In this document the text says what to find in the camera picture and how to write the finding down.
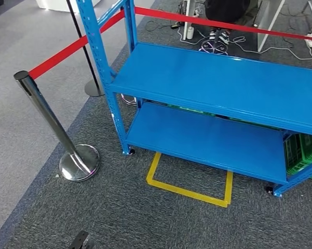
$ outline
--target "chrome stanchion base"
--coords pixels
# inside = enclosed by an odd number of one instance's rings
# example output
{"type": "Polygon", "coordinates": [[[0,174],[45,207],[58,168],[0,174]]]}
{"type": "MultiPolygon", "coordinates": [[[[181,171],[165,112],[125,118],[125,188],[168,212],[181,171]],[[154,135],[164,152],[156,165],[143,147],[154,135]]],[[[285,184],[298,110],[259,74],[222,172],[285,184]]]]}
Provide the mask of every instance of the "chrome stanchion base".
{"type": "Polygon", "coordinates": [[[131,97],[131,96],[125,96],[123,94],[122,94],[122,99],[126,103],[127,105],[133,105],[133,106],[137,106],[137,105],[137,101],[136,100],[135,97],[131,97]]]}
{"type": "Polygon", "coordinates": [[[100,158],[97,149],[88,144],[80,144],[75,148],[79,157],[65,153],[61,158],[59,169],[64,178],[81,182],[91,178],[97,171],[100,158]]]}

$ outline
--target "yellow floor tape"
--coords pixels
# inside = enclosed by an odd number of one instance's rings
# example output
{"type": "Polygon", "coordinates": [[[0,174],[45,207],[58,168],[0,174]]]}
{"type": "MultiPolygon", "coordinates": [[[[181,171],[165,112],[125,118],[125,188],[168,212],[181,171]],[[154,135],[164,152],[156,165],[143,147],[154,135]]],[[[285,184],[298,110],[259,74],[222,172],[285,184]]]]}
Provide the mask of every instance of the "yellow floor tape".
{"type": "Polygon", "coordinates": [[[225,186],[225,195],[224,200],[216,199],[210,196],[202,195],[200,193],[193,192],[190,190],[179,188],[170,184],[162,183],[159,181],[153,180],[153,175],[159,162],[162,153],[156,152],[153,158],[153,163],[150,167],[149,173],[146,176],[146,182],[150,185],[162,188],[174,193],[178,193],[180,195],[190,197],[196,200],[205,201],[211,204],[215,204],[218,206],[222,206],[227,208],[227,205],[230,204],[232,196],[232,182],[233,182],[233,172],[227,171],[227,184],[225,186]]]}

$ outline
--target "black stanchion base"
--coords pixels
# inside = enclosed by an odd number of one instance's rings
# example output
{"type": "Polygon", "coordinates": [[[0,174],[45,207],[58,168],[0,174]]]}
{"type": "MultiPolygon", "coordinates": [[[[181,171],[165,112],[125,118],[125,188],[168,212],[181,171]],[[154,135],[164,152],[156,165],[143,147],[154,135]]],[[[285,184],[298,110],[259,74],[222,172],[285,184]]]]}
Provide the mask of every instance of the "black stanchion base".
{"type": "Polygon", "coordinates": [[[104,91],[103,89],[103,86],[101,84],[100,85],[100,89],[98,90],[97,87],[96,86],[96,83],[94,83],[94,80],[91,80],[88,82],[85,87],[84,88],[84,92],[91,97],[100,97],[104,95],[104,91]]]}
{"type": "Polygon", "coordinates": [[[81,231],[69,249],[94,249],[94,241],[89,235],[88,232],[81,231]]]}

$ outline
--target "power strip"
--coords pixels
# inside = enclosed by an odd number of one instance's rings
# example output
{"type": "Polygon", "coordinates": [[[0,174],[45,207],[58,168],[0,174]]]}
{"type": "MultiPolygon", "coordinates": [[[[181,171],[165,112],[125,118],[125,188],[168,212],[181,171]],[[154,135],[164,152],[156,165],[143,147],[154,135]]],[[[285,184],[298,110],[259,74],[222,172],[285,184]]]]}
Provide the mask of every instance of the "power strip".
{"type": "Polygon", "coordinates": [[[306,41],[308,47],[312,48],[312,40],[305,39],[305,41],[306,41]]]}

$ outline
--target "shelf caster wheel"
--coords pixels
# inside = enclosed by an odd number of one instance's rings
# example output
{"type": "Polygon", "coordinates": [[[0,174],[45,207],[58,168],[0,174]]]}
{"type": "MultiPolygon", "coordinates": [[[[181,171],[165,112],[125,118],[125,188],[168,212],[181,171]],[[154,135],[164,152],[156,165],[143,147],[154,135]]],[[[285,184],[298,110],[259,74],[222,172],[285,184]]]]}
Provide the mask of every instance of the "shelf caster wheel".
{"type": "Polygon", "coordinates": [[[134,150],[134,149],[131,149],[131,150],[129,151],[129,154],[128,154],[128,155],[132,156],[132,155],[134,155],[134,154],[135,154],[135,150],[134,150]]]}
{"type": "Polygon", "coordinates": [[[266,187],[265,191],[270,195],[274,195],[274,188],[273,187],[266,187]]]}

